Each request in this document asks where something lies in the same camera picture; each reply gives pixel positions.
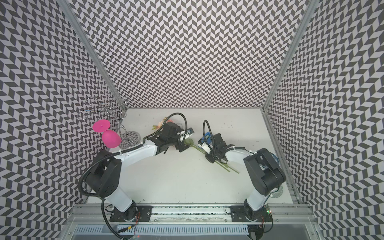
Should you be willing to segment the blue tape dispenser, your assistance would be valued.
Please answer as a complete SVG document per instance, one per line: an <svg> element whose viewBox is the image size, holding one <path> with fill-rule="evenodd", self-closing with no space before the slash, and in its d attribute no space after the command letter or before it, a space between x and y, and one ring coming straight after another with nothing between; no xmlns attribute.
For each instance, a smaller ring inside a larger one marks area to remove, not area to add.
<svg viewBox="0 0 384 240"><path fill-rule="evenodd" d="M210 132L206 132L204 134L204 137L202 138L202 142L206 142L207 144L211 144L212 143L212 140L211 140L211 133Z"/></svg>

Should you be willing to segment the artificial rose bouquet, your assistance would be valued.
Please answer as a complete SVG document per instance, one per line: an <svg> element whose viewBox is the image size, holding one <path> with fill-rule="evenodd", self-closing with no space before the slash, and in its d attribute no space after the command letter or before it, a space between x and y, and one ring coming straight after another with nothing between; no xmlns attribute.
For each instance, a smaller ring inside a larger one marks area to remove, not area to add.
<svg viewBox="0 0 384 240"><path fill-rule="evenodd" d="M170 120L171 117L179 115L184 119L185 127L177 125ZM194 147L205 155L210 163L217 162L221 167L226 168L229 172L232 168L228 166L225 154L231 150L240 149L234 145L226 145L220 134L213 135L209 122L203 122L203 130L208 127L209 132L203 133L203 137L195 145L191 136L194 130L188 127L186 117L181 113L174 113L165 118L155 132L143 138L143 143L152 141L157 148L157 154L166 153L170 146L174 146L179 152L183 152L189 147Z"/></svg>

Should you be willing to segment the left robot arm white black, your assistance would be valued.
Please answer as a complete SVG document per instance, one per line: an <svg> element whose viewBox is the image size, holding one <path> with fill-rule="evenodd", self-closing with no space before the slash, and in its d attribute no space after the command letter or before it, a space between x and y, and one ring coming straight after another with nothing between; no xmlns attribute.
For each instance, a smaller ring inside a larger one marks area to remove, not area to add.
<svg viewBox="0 0 384 240"><path fill-rule="evenodd" d="M193 134L193 129L188 128L187 118L182 113L173 113L138 146L115 153L99 152L80 177L78 190L83 196L108 201L124 221L132 221L138 216L137 205L124 190L124 186L131 184L121 181L122 172L141 160L165 154L170 147L175 147L180 153L185 151L189 146L184 141Z"/></svg>

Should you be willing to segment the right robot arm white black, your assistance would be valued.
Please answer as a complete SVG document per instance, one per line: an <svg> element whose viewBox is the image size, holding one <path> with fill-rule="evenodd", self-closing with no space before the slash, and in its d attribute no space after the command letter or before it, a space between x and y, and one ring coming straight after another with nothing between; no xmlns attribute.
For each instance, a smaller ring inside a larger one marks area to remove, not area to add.
<svg viewBox="0 0 384 240"><path fill-rule="evenodd" d="M210 163L237 163L245 166L254 189L244 201L244 213L254 222L261 218L271 193L286 181L286 175L274 155L267 149L249 151L245 147L228 145L221 134L213 134L207 120L203 122L203 138L199 142Z"/></svg>

